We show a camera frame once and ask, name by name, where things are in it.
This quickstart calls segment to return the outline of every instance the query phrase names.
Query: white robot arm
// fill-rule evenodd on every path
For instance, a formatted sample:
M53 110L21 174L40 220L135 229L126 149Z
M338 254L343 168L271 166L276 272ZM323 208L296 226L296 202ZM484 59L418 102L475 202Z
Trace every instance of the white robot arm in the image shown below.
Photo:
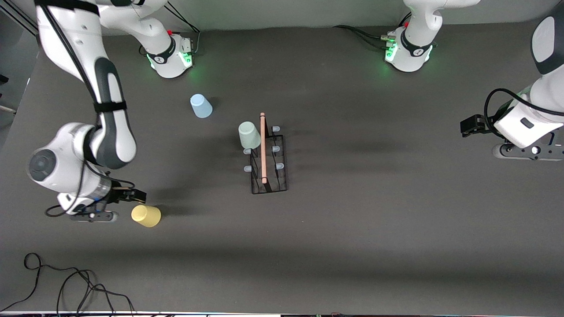
M564 125L564 3L536 27L531 53L542 76L519 94L507 89L492 91L486 99L484 116L475 115L461 122L461 132L464 137L495 133L506 139L505 144L493 149L496 157L561 160L563 149L552 147L562 146L557 136L558 129ZM506 92L514 99L490 117L485 113L487 104L497 91ZM545 135L550 139L542 144L539 139Z
M403 0L411 10L409 26L401 25L388 32L396 44L385 60L402 72L414 72L429 59L433 48L431 43L443 25L439 10L464 8L476 5L480 0Z
M164 78L180 76L192 67L192 42L178 34L169 35L162 23L148 17L162 8L166 0L121 0L127 5L118 6L116 1L97 0L100 23L109 29L117 29L134 36L147 51L151 67Z
M144 201L143 192L122 188L91 165L119 169L136 154L120 78L102 43L98 7L92 0L36 0L36 7L46 55L85 83L98 118L96 126L64 125L48 145L34 152L29 176L59 192L64 210L59 215L84 213L98 201Z

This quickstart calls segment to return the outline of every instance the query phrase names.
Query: yellow cup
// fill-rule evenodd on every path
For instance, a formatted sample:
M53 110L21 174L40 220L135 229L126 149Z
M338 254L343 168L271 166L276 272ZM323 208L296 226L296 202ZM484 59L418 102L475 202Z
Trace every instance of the yellow cup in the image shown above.
M161 220L161 211L157 207L138 205L131 211L131 219L151 228Z

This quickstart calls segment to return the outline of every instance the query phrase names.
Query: gray table surface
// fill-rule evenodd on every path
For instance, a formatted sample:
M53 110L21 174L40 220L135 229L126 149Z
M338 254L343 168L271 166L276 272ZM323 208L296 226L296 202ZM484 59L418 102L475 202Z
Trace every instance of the gray table surface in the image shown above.
M446 26L410 74L342 29L205 32L194 69L172 80L133 37L104 38L139 147L112 175L161 208L151 229L129 218L133 203L112 206L113 224L43 215L55 193L27 160L94 111L40 53L0 156L0 306L31 290L22 261L38 252L94 270L138 310L563 315L564 164L499 160L495 137L459 133L489 91L538 78L534 27ZM209 118L194 116L194 93L213 103ZM237 126L261 111L287 138L290 189L254 196ZM54 309L65 276L46 270L14 309ZM65 307L82 293L70 283Z

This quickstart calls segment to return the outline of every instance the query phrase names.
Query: cable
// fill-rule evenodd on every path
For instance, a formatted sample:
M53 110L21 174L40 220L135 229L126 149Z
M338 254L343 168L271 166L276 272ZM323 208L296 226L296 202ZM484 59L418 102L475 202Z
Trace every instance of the cable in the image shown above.
M202 33L198 32L198 39L196 40L196 49L194 50L194 52L192 52L193 54L197 53L198 50L200 49L200 35L202 35Z
M7 4L8 7L10 7L12 10L14 10L14 12L16 12L19 16L21 16L32 28L34 28L37 34L37 32L39 31L39 29L37 28L37 23L31 21L31 19L27 16L27 14L25 14L18 7L14 6L12 3L10 3L10 1L4 1L4 3Z
M63 212L59 213L59 214L50 214L49 210L53 210L57 207L61 207L61 205L54 205L54 206L51 206L51 207L45 209L44 213L47 217L51 217L51 218L61 217L62 215L67 213L67 211L69 211L74 206L74 204L76 203L76 201L78 199L78 196L80 195L80 191L82 190L82 180L84 179L84 167L85 167L85 165L87 165L86 161L82 161L82 168L80 170L80 180L78 181L78 189L76 190L76 195L74 196L74 200L73 200L72 204L69 206L69 208L67 210L63 209Z
M402 27L403 23L411 16L411 12L406 14L406 16L403 17L402 21L398 24L398 27Z
M184 23L188 24L188 25L192 28L192 30L193 30L194 32L200 32L200 30L199 30L197 27L195 27L194 25L192 25L190 22L188 22L188 20L186 20L186 19L184 18L184 16L176 9L176 7L175 7L172 3L170 3L170 1L167 1L166 3L167 3L170 7L172 7L173 10L176 11L177 14L175 14L174 12L172 12L172 10L169 9L166 5L164 6L165 9L167 9L170 13L172 13L175 17L179 18L179 19L180 19L181 21L183 21Z
M366 37L368 37L368 38L380 39L379 36L372 35L372 34L367 33L367 32L365 32L365 31L363 31L363 30L361 30L361 29L359 29L359 28L351 27L350 25L343 25L343 24L340 24L340 25L335 25L334 28L347 29L347 30L351 30L351 31L353 31L353 32L355 32L355 33L360 33L360 34L362 34L362 35L364 35L364 36L366 36Z
M51 13L51 11L47 8L47 6L46 5L40 5L40 7L41 7L41 9L43 9L43 13L45 13L47 20L49 21L49 23L53 27L53 30L55 31L55 33L59 37L59 40L61 41L61 43L63 44L63 46L67 50L67 53L69 54L70 58L72 59L74 66L78 70L78 73L80 74L80 77L82 78L82 81L86 85L86 88L88 89L88 92L90 93L90 96L92 97L92 100L94 102L98 102L97 99L96 99L96 95L94 94L94 89L92 88L92 84L90 83L90 80L88 79L88 76L86 75L86 72L84 71L84 68L82 67L82 64L78 60L76 53L72 49L71 44L69 43L68 39L64 35L63 30L61 29L61 27L59 26L59 24L55 20L55 17Z
M37 261L38 261L37 267L31 267L31 266L29 266L28 261L29 261L29 259L30 259L31 256L35 256L35 257L37 258ZM36 289L37 289L37 285L39 284L39 276L40 276L40 274L41 274L41 269L44 268L44 267L48 267L48 268L50 268L50 269L52 269L52 270L55 270L55 271L74 270L73 273L71 273L69 276L67 276L67 278L66 278L66 279L64 280L64 282L63 282L63 285L62 285L61 288L59 289L59 295L57 296L57 307L56 307L56 312L57 312L56 314L57 314L57 316L60 316L60 315L59 315L59 304L60 304L60 301L61 301L61 297L62 297L62 294L63 294L64 287L65 287L67 281L68 281L70 278L72 278L73 276L75 276L75 275L80 276L80 277L86 282L86 284L87 284L86 292L85 292L84 296L82 297L82 300L81 300L80 304L79 304L78 307L77 307L77 316L78 316L78 314L80 313L80 310L82 309L84 303L86 302L86 300L88 299L88 297L89 297L93 292L100 292L100 293L104 293L104 294L105 294L106 300L107 300L107 302L108 302L108 306L110 307L112 313L114 313L116 310L114 309L114 307L113 307L113 305L112 305L112 301L109 299L109 295L124 297L124 298L127 300L127 304L129 305L129 309L131 310L131 314L133 314L133 311L135 310L135 308L133 307L133 303L131 302L131 300L129 299L129 297L128 297L127 295L119 294L119 293L114 293L114 292L110 292L110 291L108 291L108 290L106 289L106 287L105 287L104 284L102 284L102 283L98 283L98 284L92 283L92 281L90 280L90 273L92 273L93 275L95 275L92 270L79 270L78 268L73 267L73 266L72 266L72 267L67 267L67 268L58 268L58 267L54 267L54 266L51 266L51 265L43 264L42 261L41 261L41 257L39 256L39 254L33 253L33 252L28 253L28 254L25 255L25 257L24 257L24 267L25 267L27 270L29 270L29 271L35 271L35 270L37 270L36 280L35 280L35 284L34 284L34 286L33 286L32 291L31 291L30 294L27 295L27 297L25 297L23 300L16 301L16 302L14 302L14 303L12 303L12 304L6 306L4 309L0 310L0 312L5 311L5 310L11 308L12 306L14 306L14 305L16 305L16 304L18 304L18 303L25 302L26 300L28 300L28 299L31 298L31 296L35 293L35 291L36 291Z
M98 176L100 176L100 177L103 177L103 178L109 179L109 180L113 180L114 182L118 182L118 183L127 183L127 184L130 184L131 186L127 187L128 190L132 190L132 189L135 188L135 184L134 184L133 182L130 182L130 181L128 181L128 180L123 180L123 179L117 179L117 178L109 177L109 176L107 176L107 175L104 175L104 174L99 173L98 171L96 171L94 168L92 168L92 166L90 166L89 163L86 163L85 165L88 167L88 169L89 169L92 173L94 173L94 174L96 174L96 175L98 175Z
M505 89L505 88L496 88L494 90L492 90L490 92L490 94L488 95L488 97L486 98L486 102L484 103L484 118L486 119L486 126L488 127L488 129L490 131L492 131L492 133L494 133L495 135L497 135L498 137L505 139L505 137L499 133L497 131L496 128L494 128L494 122L490 122L490 118L488 117L488 106L490 105L490 99L492 98L492 96L498 92L498 91L502 91L508 95L510 95L511 97L513 97L513 99L519 101L520 103L526 105L529 108L532 108L534 110L537 110L539 112L543 112L543 113L547 113L549 115L553 115L553 116L560 116L560 117L564 117L564 112L559 112L559 111L554 111L554 110L548 110L548 109L544 109L541 108L537 105L534 105L526 100L524 100L523 98L521 98L519 95L517 95L516 93L512 92L509 89Z
M143 53L141 52L141 49L144 49L144 48L143 48L143 45L139 45L139 49L137 50L137 51L139 52L139 55L141 55L141 56L146 56L147 51L145 51L145 54L143 54Z
M12 13L10 13L8 10L6 10L6 8L4 8L3 6L0 6L0 8L2 9L2 11L4 11L7 15L9 15L10 17L12 17L12 20L16 21L22 28L24 28L26 31L28 31L29 33L31 33L31 35L36 36L37 32L32 32L25 24L23 24L20 20L18 20Z
M355 34L356 36L358 36L361 40L363 40L366 44L375 47L377 49L381 49L381 47L379 45L376 45L374 43L372 43L371 41L369 41L369 39L380 39L379 36L375 36L369 33L366 33L363 30L357 29L355 27L351 27L349 25L336 25L334 26L334 28L340 28L340 29L347 29L347 30L351 30L353 34Z

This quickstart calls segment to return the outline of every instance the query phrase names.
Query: wooden dowel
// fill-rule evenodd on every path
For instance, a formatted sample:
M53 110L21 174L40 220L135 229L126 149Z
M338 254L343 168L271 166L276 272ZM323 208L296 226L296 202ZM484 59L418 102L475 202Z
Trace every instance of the wooden dowel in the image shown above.
M261 173L262 173L262 183L268 183L268 177L266 176L266 115L261 112Z

